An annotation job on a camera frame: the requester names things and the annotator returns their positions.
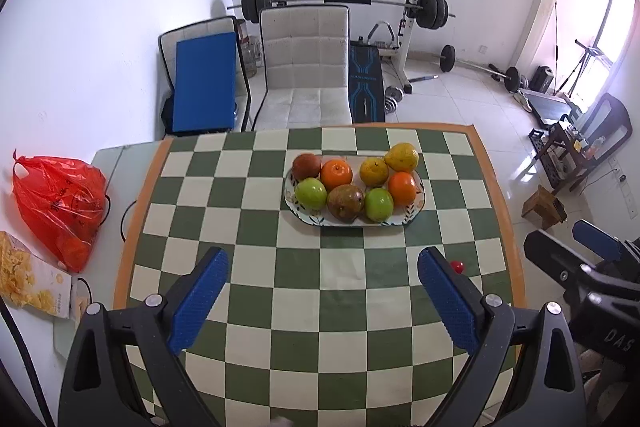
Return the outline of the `yellow lemon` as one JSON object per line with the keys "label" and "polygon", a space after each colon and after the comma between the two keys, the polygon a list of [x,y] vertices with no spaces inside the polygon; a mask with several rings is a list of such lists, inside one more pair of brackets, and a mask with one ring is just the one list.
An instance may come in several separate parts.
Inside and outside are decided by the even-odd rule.
{"label": "yellow lemon", "polygon": [[384,156],[386,165],[397,172],[411,172],[419,164],[419,153],[408,142],[395,144]]}

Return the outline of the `red cherry tomato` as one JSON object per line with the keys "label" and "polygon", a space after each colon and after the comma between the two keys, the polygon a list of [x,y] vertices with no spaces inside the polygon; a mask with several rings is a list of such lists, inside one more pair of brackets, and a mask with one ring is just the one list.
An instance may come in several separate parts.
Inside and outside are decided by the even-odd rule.
{"label": "red cherry tomato", "polygon": [[457,274],[463,274],[465,272],[465,265],[462,261],[452,260],[449,262],[451,269]]}

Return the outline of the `small wooden stool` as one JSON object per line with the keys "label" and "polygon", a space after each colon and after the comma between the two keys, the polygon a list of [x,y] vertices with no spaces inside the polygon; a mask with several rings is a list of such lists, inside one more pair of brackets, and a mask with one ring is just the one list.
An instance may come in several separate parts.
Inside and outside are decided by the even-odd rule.
{"label": "small wooden stool", "polygon": [[524,202],[521,217],[527,219],[531,213],[535,213],[541,219],[543,230],[548,230],[567,219],[563,203],[542,185],[539,185],[534,194]]}

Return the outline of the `brown pear on plate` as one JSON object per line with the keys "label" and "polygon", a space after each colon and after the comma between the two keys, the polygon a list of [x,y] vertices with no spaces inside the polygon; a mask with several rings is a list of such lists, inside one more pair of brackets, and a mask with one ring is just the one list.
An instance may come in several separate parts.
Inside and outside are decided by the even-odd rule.
{"label": "brown pear on plate", "polygon": [[354,222],[359,216],[363,204],[363,191],[354,184],[346,184],[334,188],[326,200],[326,207],[328,207],[331,215],[343,223]]}

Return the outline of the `barbell on rack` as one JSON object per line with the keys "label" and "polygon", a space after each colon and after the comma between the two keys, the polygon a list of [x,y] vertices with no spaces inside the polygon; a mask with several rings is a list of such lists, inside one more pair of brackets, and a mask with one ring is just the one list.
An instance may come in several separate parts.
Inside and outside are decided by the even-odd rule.
{"label": "barbell on rack", "polygon": [[417,2],[396,2],[388,0],[241,0],[239,4],[228,6],[228,10],[241,10],[242,17],[257,24],[259,14],[270,8],[289,4],[322,3],[340,5],[389,5],[398,6],[405,10],[405,16],[413,18],[419,27],[437,30],[448,23],[450,18],[457,15],[450,11],[446,0],[418,0]]}

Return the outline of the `blue folded mat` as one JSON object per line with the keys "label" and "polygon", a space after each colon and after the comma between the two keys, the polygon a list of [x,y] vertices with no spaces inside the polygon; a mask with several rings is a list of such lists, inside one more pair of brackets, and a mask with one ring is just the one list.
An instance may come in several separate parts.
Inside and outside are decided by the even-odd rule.
{"label": "blue folded mat", "polygon": [[231,130],[235,120],[235,73],[233,32],[179,41],[172,130]]}

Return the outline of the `large orange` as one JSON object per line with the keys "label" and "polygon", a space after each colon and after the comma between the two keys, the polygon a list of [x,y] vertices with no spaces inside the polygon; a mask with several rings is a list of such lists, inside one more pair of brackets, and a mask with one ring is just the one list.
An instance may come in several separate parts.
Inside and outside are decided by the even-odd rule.
{"label": "large orange", "polygon": [[410,172],[398,171],[388,179],[387,191],[392,195],[396,207],[407,207],[416,199],[418,186]]}

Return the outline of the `barbell on floor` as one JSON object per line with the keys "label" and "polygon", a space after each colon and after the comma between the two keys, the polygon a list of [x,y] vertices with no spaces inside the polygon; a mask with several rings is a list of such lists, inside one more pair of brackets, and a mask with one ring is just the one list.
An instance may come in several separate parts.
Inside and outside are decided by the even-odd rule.
{"label": "barbell on floor", "polygon": [[504,87],[509,92],[516,92],[521,89],[526,89],[528,86],[527,79],[520,74],[516,67],[509,67],[504,72],[498,69],[495,65],[488,64],[487,66],[480,66],[471,62],[462,61],[457,58],[457,51],[451,44],[446,44],[442,47],[439,54],[439,67],[442,72],[451,72],[460,63],[462,66],[479,70],[480,72],[486,72],[491,78],[502,80]]}

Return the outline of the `black blue weight bench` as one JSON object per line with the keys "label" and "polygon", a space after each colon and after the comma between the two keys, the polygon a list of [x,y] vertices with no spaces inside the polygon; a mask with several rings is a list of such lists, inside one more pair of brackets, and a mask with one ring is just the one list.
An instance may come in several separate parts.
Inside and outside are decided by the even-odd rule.
{"label": "black blue weight bench", "polygon": [[349,43],[348,101],[354,124],[385,121],[383,72],[375,46]]}

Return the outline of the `dark orange tangerine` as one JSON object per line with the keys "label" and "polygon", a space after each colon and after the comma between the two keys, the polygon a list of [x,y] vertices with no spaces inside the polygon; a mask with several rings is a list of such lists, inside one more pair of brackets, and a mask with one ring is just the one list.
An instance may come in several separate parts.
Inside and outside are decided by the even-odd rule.
{"label": "dark orange tangerine", "polygon": [[322,161],[318,155],[303,153],[298,155],[292,164],[292,176],[297,181],[318,178],[322,168]]}

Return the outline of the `yellow citrus on plate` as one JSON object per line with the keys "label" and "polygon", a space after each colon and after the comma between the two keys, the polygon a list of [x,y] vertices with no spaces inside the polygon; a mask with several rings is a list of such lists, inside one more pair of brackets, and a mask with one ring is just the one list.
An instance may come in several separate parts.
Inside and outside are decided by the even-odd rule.
{"label": "yellow citrus on plate", "polygon": [[390,176],[390,169],[382,157],[369,157],[360,165],[359,176],[366,187],[381,187]]}

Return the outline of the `orange on plate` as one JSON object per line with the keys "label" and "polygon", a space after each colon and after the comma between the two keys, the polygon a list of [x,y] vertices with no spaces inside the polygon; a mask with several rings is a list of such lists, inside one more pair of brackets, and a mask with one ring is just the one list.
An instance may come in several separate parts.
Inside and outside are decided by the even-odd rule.
{"label": "orange on plate", "polygon": [[352,167],[344,159],[330,159],[321,168],[320,181],[331,192],[341,185],[352,183]]}

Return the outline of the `green apple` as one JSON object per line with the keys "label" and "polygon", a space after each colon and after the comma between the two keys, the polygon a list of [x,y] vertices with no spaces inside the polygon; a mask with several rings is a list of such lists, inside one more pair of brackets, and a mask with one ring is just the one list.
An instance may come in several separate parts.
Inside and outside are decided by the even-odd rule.
{"label": "green apple", "polygon": [[300,205],[308,210],[319,211],[326,205],[326,187],[317,178],[299,181],[295,187],[295,196]]}
{"label": "green apple", "polygon": [[364,213],[373,222],[384,222],[394,212],[392,194],[383,187],[371,188],[364,198]]}

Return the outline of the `snack box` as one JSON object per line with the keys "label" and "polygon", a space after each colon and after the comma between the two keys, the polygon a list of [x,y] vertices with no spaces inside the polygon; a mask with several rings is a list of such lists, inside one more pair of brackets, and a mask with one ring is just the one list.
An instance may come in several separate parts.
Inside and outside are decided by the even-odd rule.
{"label": "snack box", "polygon": [[34,255],[13,235],[2,231],[1,296],[17,307],[31,306],[68,319],[72,278],[70,274]]}

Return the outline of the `dark wooden side table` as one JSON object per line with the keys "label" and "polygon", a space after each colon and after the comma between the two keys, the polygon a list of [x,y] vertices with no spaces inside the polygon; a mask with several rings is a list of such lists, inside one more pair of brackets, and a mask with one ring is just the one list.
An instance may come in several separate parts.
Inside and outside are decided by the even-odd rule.
{"label": "dark wooden side table", "polygon": [[533,129],[532,143],[554,195],[573,192],[631,138],[634,128],[626,106],[605,93],[580,116],[565,114],[546,129]]}

